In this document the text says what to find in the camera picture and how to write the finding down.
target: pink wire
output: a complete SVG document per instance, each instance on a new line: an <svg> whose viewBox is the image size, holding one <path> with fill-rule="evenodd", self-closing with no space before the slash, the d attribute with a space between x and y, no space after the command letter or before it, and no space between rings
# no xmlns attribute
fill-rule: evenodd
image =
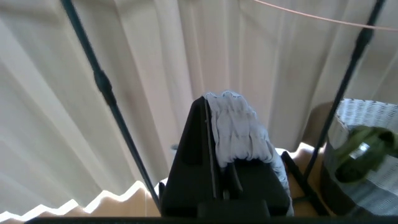
<svg viewBox="0 0 398 224"><path fill-rule="evenodd" d="M363 27L363 28L368 28L368 29L398 32L398 29L395 29L395 28L380 27L380 26L368 26L368 25L357 24L357 23L353 23L353 22L337 21L337 20L334 20L334 19L327 19L327 18L324 18L324 17L314 16L314 15L311 15L311 14L306 14L306 13L302 13L302 12L297 12L295 10L286 9L284 7L280 7L280 6L276 6L276 5L273 5L273 4L269 4L267 2L262 2L260 0L253 0L253 1L261 3L261 4L264 4L266 6L274 7L274 8L277 8L277 9L280 9L280 10L284 10L284 11L287 11L287 12L291 12L291 13L295 13L295 14L298 14L298 15L301 15L301 16L307 16L307 17L311 17L311 18L314 18L314 19L321 19L323 21L335 22L335 23L339 23L339 24L343 24L343 25Z"/></svg>

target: white curtain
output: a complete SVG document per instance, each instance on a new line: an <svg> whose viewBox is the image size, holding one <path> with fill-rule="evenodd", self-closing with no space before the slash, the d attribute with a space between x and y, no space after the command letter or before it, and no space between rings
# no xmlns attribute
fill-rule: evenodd
<svg viewBox="0 0 398 224"><path fill-rule="evenodd" d="M267 0L364 24L373 0ZM243 94L272 143L293 151L331 101L360 28L250 0L74 1L154 185L192 101ZM377 23L397 27L398 1ZM377 31L347 97L397 103L397 33ZM0 213L22 215L141 180L59 1L0 1Z"/></svg>

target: green clothing in basket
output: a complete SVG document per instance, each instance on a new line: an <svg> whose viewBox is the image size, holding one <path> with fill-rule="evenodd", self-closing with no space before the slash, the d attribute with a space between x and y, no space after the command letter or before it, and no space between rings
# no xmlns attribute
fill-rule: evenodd
<svg viewBox="0 0 398 224"><path fill-rule="evenodd" d="M398 136L386 128L358 126L336 151L340 162L335 175L342 183L365 179L370 170L377 170L386 155L398 153Z"/></svg>

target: black pole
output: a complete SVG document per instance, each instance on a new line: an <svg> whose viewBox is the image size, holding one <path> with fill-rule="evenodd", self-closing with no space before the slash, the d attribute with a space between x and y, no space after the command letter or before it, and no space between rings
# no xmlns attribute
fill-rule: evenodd
<svg viewBox="0 0 398 224"><path fill-rule="evenodd" d="M116 99L112 92L111 82L107 78L104 71L101 69L101 67L95 57L93 48L91 47L90 41L87 38L87 34L80 22L79 16L76 12L75 7L73 6L73 3L71 2L71 0L61 0L61 2L62 2L65 12L67 13L67 15L69 17L69 20L73 26L73 29L75 30L76 35L79 38L80 44L86 53L87 59L94 71L95 83L97 84L97 87L100 90L100 92L102 92L106 103L108 104L109 108L111 109L113 118L116 120L116 122L119 126L120 132L122 133L123 138L130 150L130 153L137 164L139 172L141 173L142 178L144 179L144 182L145 182L150 194L152 195L152 198L154 199L157 208L160 210L159 198L155 192L154 186L152 185L152 183L150 181L150 178L145 169L145 166L142 163L141 157L139 156L136 145L134 144L134 141L131 138L131 135L126 126L126 123L124 122L124 119L119 110L118 104L116 103Z"/></svg>
<svg viewBox="0 0 398 224"><path fill-rule="evenodd" d="M374 26L374 24L376 23L377 17L380 14L380 11L384 5L384 2L385 2L385 0L376 0L376 3L372 10L372 13L368 19L368 22L366 23L367 25ZM294 178L297 180L298 184L300 185L300 187L302 188L302 190L304 191L304 194L305 194L304 197L295 198L294 202L301 202L304 200L309 200L319 215L328 215L328 212L327 212L326 208L323 206L323 204L321 203L321 201L319 200L318 195L313 191L311 186L308 184L308 176L310 175L311 170L312 170L312 168L315 164L315 161L318 157L319 149L323 146L323 144L326 140L328 130L333 121L333 117L336 113L338 105L344 96L344 92L347 89L349 81L351 80L351 77L353 76L355 68L356 68L359 60L361 59L363 52L365 51L366 47L368 46L368 44L370 43L370 41L373 37L373 33L374 33L373 29L363 28L361 30L361 32L359 33L358 38L356 39L356 45L353 50L353 54L351 55L351 61L349 62L349 65L348 65L348 68L344 75L344 78L341 81L341 84L337 91L335 100L334 100L332 107L329 111L329 115L325 121L325 124L323 125L319 140L318 140L317 145L315 146L315 149L312 153L310 162L308 163L308 166L305 169L304 175L300 172L299 168L296 166L296 164L294 163L292 158L290 158L290 156L287 152L284 152L282 154L282 159L286 163L286 166L288 167L289 171L292 173Z"/></svg>

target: basket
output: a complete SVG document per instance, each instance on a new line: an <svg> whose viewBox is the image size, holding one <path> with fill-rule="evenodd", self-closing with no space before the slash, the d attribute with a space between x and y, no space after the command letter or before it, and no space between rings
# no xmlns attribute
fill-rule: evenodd
<svg viewBox="0 0 398 224"><path fill-rule="evenodd" d="M398 106L377 101L344 99L328 132L321 169L321 193L337 215L398 215L398 159L386 156L377 172L357 184L342 184L334 173L338 161L333 151L358 125L377 126L398 132Z"/></svg>

